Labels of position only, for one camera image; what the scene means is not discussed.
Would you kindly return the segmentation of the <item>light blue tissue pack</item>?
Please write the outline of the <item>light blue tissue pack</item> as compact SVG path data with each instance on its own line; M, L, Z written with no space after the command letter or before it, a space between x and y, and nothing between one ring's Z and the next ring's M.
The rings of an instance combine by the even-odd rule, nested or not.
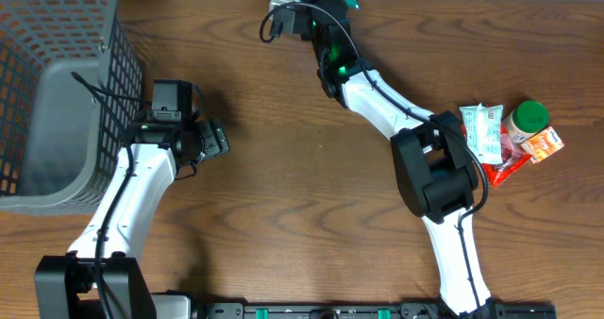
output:
M460 107L466 131L468 147L480 163L500 164L503 162L501 149L501 119L503 106Z

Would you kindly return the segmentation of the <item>green capped white jar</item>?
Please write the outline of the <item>green capped white jar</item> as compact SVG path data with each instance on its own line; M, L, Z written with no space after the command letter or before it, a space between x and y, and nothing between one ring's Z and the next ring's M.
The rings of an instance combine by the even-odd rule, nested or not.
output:
M522 102L503 120L503 126L514 143L522 143L541 130L549 122L547 108L535 100Z

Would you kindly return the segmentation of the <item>red snack bag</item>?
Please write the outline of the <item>red snack bag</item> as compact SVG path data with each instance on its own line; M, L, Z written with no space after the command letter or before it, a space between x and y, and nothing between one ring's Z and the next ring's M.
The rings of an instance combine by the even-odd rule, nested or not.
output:
M531 159L531 155L514 143L507 128L500 127L502 162L500 164L482 163L482 169L493 188L499 187L506 179L515 173L522 165Z

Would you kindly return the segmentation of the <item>orange tissue pack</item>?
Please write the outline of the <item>orange tissue pack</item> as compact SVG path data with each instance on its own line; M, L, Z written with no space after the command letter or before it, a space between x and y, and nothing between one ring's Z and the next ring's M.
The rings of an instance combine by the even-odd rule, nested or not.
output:
M552 126L549 126L521 143L522 149L538 163L564 148L564 143Z

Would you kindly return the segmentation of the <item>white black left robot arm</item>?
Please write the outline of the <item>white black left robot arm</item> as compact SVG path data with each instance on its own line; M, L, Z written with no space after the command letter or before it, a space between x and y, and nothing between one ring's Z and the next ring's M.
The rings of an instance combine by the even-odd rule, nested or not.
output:
M42 318L196 318L192 296L152 293L139 260L160 200L184 167L225 154L221 124L195 107L199 87L157 79L150 109L120 130L125 145L108 188L82 234L63 256L35 271Z

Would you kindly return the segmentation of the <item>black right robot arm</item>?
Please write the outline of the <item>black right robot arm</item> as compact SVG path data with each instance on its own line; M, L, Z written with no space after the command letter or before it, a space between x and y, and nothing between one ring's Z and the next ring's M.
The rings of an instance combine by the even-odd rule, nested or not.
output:
M472 217L488 189L477 156L450 111L422 109L390 87L353 40L344 0L301 0L271 9L260 38L283 34L312 44L326 95L371 123L391 145L396 185L411 213L427 228L440 275L446 316L484 318L491 294L482 278Z

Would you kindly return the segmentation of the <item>grey plastic mesh basket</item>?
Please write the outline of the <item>grey plastic mesh basket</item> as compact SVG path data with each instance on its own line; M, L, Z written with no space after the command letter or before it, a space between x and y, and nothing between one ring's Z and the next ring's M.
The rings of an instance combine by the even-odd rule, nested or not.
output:
M1 208L96 210L119 129L142 106L143 68L118 0L1 0Z

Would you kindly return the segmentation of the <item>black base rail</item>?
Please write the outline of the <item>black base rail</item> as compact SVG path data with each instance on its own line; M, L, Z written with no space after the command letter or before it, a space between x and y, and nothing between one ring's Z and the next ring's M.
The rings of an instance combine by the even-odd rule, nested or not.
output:
M407 302L398 305L251 305L211 303L200 305L197 319L446 319L457 315L443 304ZM504 304L490 301L462 318L556 319L551 305Z

